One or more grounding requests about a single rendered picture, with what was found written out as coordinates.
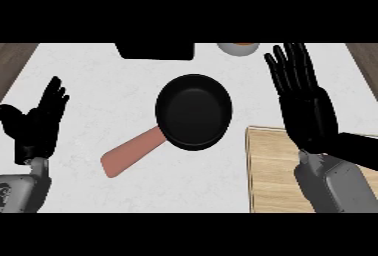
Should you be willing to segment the grey bowl with orange contents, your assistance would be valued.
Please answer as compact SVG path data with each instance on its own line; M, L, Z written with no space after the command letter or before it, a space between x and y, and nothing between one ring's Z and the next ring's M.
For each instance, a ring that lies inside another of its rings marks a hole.
M247 43L247 44L236 44L236 43L218 43L218 48L224 53L232 56L242 57L251 55L257 49L260 44L258 43Z

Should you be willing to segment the black rectangular appliance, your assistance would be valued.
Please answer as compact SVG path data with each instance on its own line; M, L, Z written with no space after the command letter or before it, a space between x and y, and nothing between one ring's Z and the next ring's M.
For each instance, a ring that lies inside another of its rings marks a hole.
M193 43L117 43L124 59L184 60L195 56Z

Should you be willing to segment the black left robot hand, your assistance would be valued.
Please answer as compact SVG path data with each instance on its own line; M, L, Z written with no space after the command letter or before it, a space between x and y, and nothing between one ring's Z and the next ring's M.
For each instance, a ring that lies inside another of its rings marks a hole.
M38 106L27 114L12 105L0 104L0 123L6 135L15 140L18 165L27 165L35 157L47 159L53 155L68 100L62 80L53 77Z

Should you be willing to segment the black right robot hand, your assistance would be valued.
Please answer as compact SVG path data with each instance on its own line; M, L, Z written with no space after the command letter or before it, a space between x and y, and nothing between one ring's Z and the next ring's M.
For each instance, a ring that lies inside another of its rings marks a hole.
M378 171L378 139L338 132L331 98L319 86L303 43L273 46L264 54L288 136L300 150L328 154Z

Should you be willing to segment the pale wooden tray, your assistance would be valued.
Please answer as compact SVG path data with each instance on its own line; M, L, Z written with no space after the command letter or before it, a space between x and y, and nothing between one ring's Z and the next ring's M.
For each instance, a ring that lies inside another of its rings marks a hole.
M245 151L251 211L314 212L294 176L300 150L285 130L249 126L245 130ZM378 177L366 178L366 181L378 199Z

